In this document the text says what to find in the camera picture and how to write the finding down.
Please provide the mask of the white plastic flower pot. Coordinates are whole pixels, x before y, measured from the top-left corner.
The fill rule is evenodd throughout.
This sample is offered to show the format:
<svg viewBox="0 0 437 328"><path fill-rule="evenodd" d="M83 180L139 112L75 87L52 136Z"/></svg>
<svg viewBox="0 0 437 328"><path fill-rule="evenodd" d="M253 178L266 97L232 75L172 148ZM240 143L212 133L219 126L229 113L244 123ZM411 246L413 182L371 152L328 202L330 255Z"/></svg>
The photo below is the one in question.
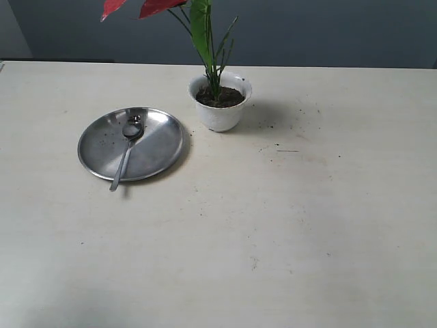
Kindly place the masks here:
<svg viewBox="0 0 437 328"><path fill-rule="evenodd" d="M239 123L252 95L249 80L232 72L225 71L221 75L221 85L239 91L244 97L243 101L232 107L210 107L196 100L197 92L202 87L208 86L207 77L205 75L195 77L188 84L188 93L194 101L201 123L216 133L229 131Z"/></svg>

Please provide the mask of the dark soil in pot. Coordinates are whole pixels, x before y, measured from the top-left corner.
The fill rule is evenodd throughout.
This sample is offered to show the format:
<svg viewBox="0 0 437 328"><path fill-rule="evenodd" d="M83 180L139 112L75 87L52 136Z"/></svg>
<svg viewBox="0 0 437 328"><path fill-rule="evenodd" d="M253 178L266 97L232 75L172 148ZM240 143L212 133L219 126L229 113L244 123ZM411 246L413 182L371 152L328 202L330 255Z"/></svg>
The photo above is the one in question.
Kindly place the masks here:
<svg viewBox="0 0 437 328"><path fill-rule="evenodd" d="M214 108L229 108L242 103L245 97L236 89L220 87L216 97L210 86L201 87L195 96L199 103Z"/></svg>

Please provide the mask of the red artificial anthurium flower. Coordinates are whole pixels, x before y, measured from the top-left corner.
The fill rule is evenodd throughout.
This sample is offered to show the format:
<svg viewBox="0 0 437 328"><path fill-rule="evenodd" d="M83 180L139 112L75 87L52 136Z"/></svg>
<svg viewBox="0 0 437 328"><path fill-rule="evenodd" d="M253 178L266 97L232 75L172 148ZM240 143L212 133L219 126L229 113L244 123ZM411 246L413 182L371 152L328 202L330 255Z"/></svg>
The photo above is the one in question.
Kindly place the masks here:
<svg viewBox="0 0 437 328"><path fill-rule="evenodd" d="M230 38L230 34L238 17L233 19L222 40L215 45L211 1L144 1L139 18L144 19L164 11L176 18L188 32L204 66L208 86L217 97L220 87L223 87L221 75L234 47L234 39Z"/></svg>

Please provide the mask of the round stainless steel plate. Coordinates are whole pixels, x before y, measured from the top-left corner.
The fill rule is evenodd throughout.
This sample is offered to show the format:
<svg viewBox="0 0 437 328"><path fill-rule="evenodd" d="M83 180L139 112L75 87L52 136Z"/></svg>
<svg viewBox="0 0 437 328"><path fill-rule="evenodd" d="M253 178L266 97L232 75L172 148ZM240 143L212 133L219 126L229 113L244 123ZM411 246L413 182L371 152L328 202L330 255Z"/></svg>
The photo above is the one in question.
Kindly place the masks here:
<svg viewBox="0 0 437 328"><path fill-rule="evenodd" d="M126 153L121 182L155 176L179 159L185 146L180 121L158 109L129 107L98 118L81 135L78 157L87 171L101 179L113 180L127 144L122 128L132 115L141 116L144 132Z"/></svg>

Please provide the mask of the stainless steel spork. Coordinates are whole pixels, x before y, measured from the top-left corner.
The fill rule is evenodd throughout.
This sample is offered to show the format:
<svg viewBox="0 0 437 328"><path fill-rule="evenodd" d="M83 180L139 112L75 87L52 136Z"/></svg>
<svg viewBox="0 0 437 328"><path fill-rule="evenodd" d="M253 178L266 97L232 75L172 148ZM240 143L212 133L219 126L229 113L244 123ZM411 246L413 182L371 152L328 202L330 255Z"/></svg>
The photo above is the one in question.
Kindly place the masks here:
<svg viewBox="0 0 437 328"><path fill-rule="evenodd" d="M116 191L119 186L119 182L122 177L124 166L125 166L126 155L130 148L131 143L134 142L136 139L138 139L143 133L143 122L142 122L141 115L130 116L122 129L122 133L123 136L126 138L126 146L124 148L124 151L122 152L122 157L119 162L119 166L117 168L113 181L111 183L111 186L109 187L110 192Z"/></svg>

